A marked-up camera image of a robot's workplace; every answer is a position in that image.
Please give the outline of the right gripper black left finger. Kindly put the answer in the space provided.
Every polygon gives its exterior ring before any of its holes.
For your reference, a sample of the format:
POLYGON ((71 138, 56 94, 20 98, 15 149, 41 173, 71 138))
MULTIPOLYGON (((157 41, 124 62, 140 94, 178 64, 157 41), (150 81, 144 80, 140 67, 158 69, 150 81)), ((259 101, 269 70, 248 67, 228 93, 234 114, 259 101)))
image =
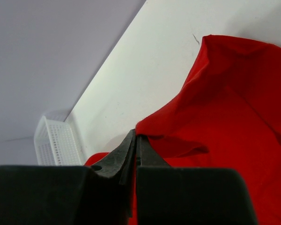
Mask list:
POLYGON ((131 217, 133 211, 135 139, 132 129, 118 147, 91 166, 98 175, 93 185, 97 188, 94 197, 98 197, 103 206, 112 207, 112 212, 120 210, 126 218, 131 217))

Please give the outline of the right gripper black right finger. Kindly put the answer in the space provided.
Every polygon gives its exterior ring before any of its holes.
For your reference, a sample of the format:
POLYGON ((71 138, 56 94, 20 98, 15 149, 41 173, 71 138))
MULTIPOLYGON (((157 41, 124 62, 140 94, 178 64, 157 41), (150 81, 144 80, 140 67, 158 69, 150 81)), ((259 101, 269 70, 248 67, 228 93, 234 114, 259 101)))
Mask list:
POLYGON ((153 149, 148 137, 136 137, 136 164, 137 166, 170 167, 170 165, 153 149))

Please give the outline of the red t shirt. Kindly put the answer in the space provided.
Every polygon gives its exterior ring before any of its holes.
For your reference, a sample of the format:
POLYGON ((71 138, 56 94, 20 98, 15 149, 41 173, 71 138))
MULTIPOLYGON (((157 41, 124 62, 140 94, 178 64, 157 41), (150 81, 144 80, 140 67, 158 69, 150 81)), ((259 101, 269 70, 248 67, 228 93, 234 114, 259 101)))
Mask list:
POLYGON ((281 225, 280 47, 203 37, 181 91, 134 130, 170 167, 137 166, 135 153, 129 218, 94 197, 91 170, 91 224, 281 225))

